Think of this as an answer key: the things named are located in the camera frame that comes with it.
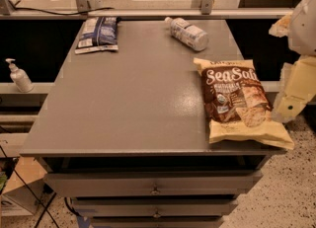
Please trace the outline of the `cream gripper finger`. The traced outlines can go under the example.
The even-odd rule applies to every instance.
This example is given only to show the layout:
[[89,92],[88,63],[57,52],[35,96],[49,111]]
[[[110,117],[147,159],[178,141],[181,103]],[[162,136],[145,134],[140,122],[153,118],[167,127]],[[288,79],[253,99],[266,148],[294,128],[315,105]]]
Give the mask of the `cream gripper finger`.
[[274,37],[282,38],[288,36],[291,15],[284,15],[277,20],[269,29],[269,34]]
[[304,100],[295,97],[287,97],[284,94],[277,94],[274,101],[272,118],[278,122],[288,123],[295,120],[305,106],[306,102]]

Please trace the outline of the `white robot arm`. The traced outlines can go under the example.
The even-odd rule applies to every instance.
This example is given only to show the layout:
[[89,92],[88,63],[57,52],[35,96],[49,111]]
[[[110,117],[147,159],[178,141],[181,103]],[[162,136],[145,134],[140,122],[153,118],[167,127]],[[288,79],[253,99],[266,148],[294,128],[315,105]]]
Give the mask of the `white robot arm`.
[[269,34],[287,37],[289,49],[299,54],[297,61],[281,69],[272,111],[274,120],[289,122],[316,96],[316,0],[301,0],[291,14],[271,26]]

